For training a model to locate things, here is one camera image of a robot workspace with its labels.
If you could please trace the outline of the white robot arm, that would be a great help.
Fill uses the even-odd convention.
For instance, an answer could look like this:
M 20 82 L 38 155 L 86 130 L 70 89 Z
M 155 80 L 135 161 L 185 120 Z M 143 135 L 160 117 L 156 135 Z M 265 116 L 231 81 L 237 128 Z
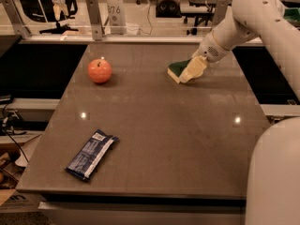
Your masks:
M 232 0 L 232 12 L 201 41 L 180 81 L 236 46 L 260 38 L 294 93 L 300 97 L 300 31 L 284 19 L 279 0 Z M 300 225 L 300 118 L 284 119 L 257 141 L 247 180 L 245 225 Z

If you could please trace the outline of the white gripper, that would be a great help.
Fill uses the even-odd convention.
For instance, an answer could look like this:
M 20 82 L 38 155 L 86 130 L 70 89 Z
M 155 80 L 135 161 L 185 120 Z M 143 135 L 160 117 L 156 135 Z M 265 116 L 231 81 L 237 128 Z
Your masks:
M 187 83 L 192 79 L 201 77 L 207 68 L 207 60 L 210 63 L 220 61 L 229 51 L 218 45 L 213 33 L 209 33 L 200 43 L 199 53 L 202 56 L 193 57 L 182 71 L 179 76 L 181 83 Z

